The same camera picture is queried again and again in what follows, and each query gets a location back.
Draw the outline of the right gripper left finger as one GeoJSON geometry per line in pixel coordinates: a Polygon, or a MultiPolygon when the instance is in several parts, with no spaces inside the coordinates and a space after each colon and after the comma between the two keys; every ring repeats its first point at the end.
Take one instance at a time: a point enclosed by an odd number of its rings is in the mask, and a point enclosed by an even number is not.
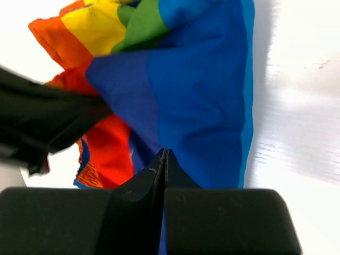
{"type": "Polygon", "coordinates": [[[115,189],[4,190],[1,254],[157,254],[165,157],[115,189]]]}

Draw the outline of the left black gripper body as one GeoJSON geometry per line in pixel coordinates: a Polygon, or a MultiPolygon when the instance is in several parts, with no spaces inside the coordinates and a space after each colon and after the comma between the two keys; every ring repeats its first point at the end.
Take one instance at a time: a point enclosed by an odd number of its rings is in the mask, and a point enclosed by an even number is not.
{"type": "Polygon", "coordinates": [[[1,69],[1,163],[49,172],[47,157],[111,114],[99,97],[51,88],[1,69]]]}

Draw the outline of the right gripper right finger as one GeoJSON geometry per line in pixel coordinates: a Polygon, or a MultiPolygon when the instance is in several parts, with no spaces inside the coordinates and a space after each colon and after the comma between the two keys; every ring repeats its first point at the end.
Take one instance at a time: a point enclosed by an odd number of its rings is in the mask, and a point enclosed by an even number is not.
{"type": "Polygon", "coordinates": [[[270,189],[203,189],[169,150],[165,165],[168,254],[301,254],[288,207],[270,189]]]}

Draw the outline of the rainbow striped shorts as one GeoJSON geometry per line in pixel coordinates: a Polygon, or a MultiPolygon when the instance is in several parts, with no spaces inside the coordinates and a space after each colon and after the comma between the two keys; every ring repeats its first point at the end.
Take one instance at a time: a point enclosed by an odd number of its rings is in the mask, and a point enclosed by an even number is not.
{"type": "Polygon", "coordinates": [[[116,188],[162,149],[202,188],[242,188],[253,136],[253,1],[75,1],[29,29],[49,85],[112,113],[78,141],[74,185],[116,188]]]}

